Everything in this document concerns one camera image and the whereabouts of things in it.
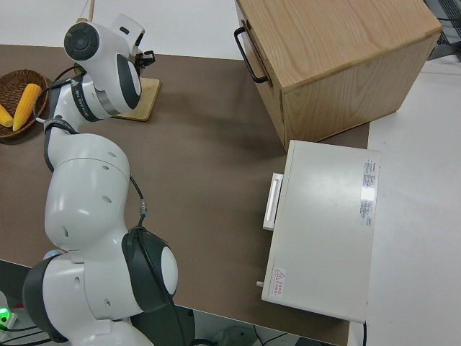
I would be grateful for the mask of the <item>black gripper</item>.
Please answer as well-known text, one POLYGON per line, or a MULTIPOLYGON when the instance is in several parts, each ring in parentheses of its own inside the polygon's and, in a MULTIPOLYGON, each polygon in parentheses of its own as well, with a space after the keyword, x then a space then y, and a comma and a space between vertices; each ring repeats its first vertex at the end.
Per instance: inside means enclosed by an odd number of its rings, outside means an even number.
POLYGON ((137 71, 141 71, 155 62, 156 57, 152 50, 140 51, 133 57, 133 64, 137 71))

